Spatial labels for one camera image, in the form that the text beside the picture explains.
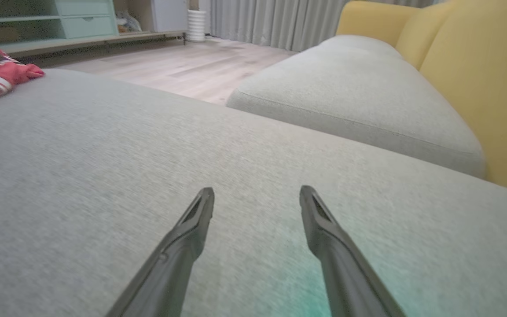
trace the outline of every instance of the light wood flooring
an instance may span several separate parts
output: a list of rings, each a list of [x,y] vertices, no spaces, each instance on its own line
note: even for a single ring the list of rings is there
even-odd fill
[[[207,38],[205,43],[172,40],[147,44],[136,52],[113,48],[111,54],[67,56],[57,68],[98,74],[182,96],[225,104],[248,76],[295,52],[242,42]]]

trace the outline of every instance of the yellow sofa back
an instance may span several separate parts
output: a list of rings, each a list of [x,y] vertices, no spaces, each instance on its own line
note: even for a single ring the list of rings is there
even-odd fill
[[[344,6],[336,34],[356,34],[376,38],[396,46],[400,30],[418,8],[350,1]]]
[[[418,10],[406,21],[396,43],[397,51],[417,70],[428,54],[439,29],[449,17],[457,0]]]
[[[507,0],[459,0],[420,72],[481,142],[487,179],[507,187]]]

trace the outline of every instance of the gray fabric upholstery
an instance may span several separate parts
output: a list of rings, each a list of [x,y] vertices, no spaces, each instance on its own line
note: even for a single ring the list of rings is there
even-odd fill
[[[332,38],[262,70],[227,106],[484,177],[482,148],[447,100],[390,46],[360,38]]]
[[[314,186],[408,317],[507,316],[507,189],[67,70],[0,97],[0,317],[104,315],[197,191],[215,211],[183,317],[329,316]]]
[[[390,46],[390,44],[366,36],[338,35],[320,43],[319,47],[335,52],[350,52],[357,49],[382,56],[404,59],[395,48]]]

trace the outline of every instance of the white curtain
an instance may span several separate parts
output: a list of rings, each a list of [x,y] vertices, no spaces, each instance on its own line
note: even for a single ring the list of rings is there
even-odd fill
[[[424,7],[439,0],[374,0]],[[334,36],[348,0],[211,0],[211,34],[301,52]]]

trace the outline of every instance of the white trash can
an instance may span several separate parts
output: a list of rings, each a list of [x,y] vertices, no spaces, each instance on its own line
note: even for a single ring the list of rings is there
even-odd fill
[[[187,10],[189,13],[189,32],[186,40],[189,42],[205,42],[206,11]]]

